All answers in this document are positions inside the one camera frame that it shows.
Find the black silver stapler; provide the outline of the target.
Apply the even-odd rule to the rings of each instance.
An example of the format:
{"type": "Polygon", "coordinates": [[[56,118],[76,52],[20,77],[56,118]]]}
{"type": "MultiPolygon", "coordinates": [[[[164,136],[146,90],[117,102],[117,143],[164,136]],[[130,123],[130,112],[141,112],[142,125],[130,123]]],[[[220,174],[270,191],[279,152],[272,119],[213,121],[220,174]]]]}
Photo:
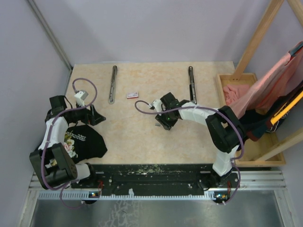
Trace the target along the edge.
{"type": "Polygon", "coordinates": [[[112,77],[111,77],[110,92],[108,98],[108,103],[110,105],[112,105],[115,102],[117,72],[118,72],[118,68],[116,65],[114,65],[112,68],[112,77]]]}
{"type": "Polygon", "coordinates": [[[189,66],[189,68],[188,68],[188,75],[189,75],[190,100],[194,104],[197,104],[196,88],[195,88],[195,80],[194,80],[194,71],[193,71],[192,66],[189,66]]]}

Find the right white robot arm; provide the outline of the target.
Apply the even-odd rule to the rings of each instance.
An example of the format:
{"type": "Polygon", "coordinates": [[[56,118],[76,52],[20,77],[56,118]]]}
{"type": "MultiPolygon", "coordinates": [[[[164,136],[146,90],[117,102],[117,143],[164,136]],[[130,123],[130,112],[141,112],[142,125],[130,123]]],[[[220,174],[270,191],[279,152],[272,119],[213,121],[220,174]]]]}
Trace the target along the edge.
{"type": "Polygon", "coordinates": [[[245,129],[232,109],[228,106],[213,109],[188,100],[179,101],[171,92],[154,100],[151,109],[157,111],[155,119],[166,130],[170,130],[179,119],[193,121],[208,128],[217,148],[213,163],[215,173],[211,180],[215,186],[223,187],[228,182],[227,174],[232,169],[235,153],[243,150],[245,143],[245,129]]]}

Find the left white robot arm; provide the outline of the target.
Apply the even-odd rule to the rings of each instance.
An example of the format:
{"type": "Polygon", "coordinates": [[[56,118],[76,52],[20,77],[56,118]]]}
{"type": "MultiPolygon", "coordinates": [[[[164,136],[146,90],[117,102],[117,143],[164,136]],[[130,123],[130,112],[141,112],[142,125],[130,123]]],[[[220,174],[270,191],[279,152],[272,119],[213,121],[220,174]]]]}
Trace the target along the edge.
{"type": "Polygon", "coordinates": [[[65,96],[50,98],[51,109],[48,111],[45,124],[46,132],[41,145],[29,159],[44,189],[58,190],[68,183],[86,185],[89,188],[98,184],[98,175],[89,163],[75,164],[64,147],[64,137],[70,123],[81,121],[95,126],[106,120],[99,114],[94,105],[89,108],[76,105],[67,109],[65,96]]]}

